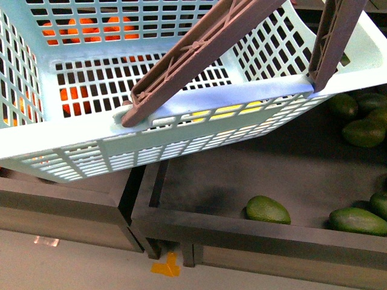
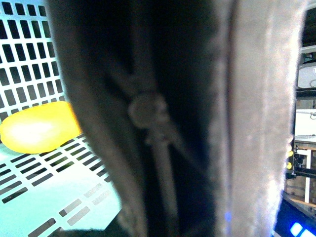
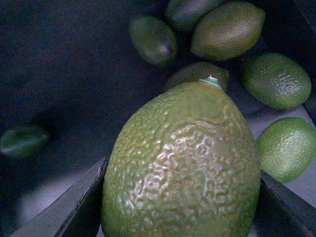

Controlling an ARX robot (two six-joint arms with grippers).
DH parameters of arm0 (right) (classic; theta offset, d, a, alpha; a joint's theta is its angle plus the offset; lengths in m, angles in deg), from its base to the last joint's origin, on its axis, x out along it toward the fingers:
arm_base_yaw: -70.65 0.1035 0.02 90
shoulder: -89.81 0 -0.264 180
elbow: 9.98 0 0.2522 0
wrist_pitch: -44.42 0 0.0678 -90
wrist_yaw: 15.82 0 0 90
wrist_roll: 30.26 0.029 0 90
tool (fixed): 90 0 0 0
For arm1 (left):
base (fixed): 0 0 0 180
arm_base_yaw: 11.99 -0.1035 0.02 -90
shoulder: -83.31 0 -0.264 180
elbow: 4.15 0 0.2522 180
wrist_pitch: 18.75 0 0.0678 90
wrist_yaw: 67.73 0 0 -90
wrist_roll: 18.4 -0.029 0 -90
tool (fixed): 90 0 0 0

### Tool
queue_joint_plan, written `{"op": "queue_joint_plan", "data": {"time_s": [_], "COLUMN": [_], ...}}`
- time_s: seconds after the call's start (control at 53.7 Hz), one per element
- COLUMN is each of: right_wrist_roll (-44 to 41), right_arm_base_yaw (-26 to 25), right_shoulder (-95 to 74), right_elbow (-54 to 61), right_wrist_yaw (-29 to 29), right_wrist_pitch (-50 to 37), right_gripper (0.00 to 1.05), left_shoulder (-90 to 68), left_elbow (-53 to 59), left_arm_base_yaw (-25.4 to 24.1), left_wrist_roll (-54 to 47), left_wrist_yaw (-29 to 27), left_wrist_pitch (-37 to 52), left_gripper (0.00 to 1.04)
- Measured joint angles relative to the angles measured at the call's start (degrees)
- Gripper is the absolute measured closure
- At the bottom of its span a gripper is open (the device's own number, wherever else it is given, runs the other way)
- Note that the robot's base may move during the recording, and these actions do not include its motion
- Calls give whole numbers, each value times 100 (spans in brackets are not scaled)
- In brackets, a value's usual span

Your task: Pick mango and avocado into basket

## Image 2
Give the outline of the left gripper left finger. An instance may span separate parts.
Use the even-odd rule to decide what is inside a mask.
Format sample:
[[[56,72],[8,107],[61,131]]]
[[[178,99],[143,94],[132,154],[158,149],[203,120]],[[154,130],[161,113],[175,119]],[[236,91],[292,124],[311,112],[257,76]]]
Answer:
[[[67,96],[131,237],[227,237],[213,0],[50,0]]]

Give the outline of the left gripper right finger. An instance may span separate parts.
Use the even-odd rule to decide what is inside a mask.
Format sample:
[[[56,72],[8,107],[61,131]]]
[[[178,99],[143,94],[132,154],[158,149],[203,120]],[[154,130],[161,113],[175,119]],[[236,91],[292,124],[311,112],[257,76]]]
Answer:
[[[268,237],[292,139],[307,1],[216,0],[214,237]]]

